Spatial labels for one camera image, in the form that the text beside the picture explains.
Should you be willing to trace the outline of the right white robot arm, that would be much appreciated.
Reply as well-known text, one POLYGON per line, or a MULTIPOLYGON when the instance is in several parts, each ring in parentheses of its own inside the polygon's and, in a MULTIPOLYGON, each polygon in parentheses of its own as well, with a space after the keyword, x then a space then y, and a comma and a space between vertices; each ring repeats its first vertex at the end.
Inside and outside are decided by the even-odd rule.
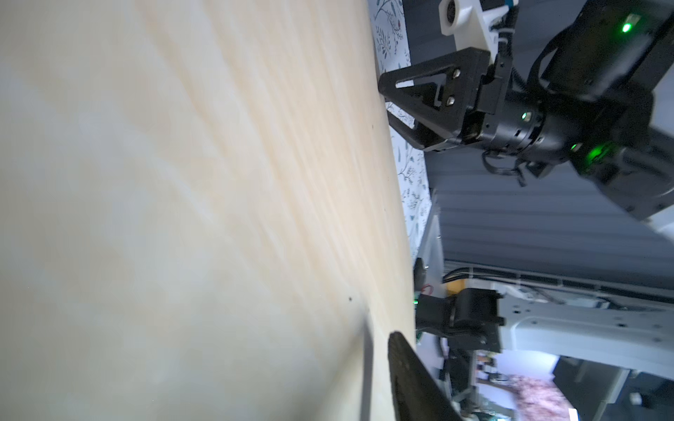
POLYGON ((673 138, 651 124, 654 91, 673 64, 670 1, 588 1, 536 58, 514 68, 519 5, 443 1, 456 51, 380 75, 384 99, 410 115, 390 126, 412 147, 475 148, 484 168, 545 177, 570 163, 610 201, 673 235, 673 138))

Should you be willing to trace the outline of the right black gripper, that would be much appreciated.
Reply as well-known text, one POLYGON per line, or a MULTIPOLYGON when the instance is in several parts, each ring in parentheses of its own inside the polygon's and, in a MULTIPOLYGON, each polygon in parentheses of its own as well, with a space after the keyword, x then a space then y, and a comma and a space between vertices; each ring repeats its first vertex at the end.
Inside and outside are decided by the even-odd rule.
POLYGON ((545 142, 552 113, 511 84, 513 62, 475 47, 382 73, 378 91, 414 119, 412 126, 387 112, 389 126, 425 153, 463 144, 524 162, 553 161, 545 142), (463 132, 463 144, 459 139, 463 132))

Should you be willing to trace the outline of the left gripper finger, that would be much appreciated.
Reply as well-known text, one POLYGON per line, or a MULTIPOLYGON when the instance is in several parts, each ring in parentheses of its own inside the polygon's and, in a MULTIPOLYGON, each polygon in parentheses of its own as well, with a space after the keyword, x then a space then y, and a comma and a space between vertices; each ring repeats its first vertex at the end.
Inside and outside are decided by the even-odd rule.
POLYGON ((401 332, 389 336, 388 361, 396 420, 462 420, 401 332))

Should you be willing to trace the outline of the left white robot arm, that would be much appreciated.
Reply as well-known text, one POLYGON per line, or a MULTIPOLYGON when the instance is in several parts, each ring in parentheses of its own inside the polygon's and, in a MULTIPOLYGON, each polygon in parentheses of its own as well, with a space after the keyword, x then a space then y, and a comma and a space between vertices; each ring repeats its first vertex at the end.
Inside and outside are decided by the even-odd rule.
POLYGON ((440 342, 444 367, 431 375, 400 333, 388 342, 398 420, 505 420, 477 390, 477 363, 507 351, 552 354, 552 389, 565 420, 670 420, 673 417, 673 311, 637 303, 621 310, 502 289, 467 288, 415 299, 419 333, 440 342))

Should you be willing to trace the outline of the light plywood board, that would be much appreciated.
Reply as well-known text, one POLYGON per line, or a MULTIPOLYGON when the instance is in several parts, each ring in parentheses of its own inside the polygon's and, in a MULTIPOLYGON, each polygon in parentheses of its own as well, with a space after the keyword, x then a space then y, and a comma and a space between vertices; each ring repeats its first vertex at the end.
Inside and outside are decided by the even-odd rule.
POLYGON ((1 4, 1 417, 392 420, 365 1, 1 4))

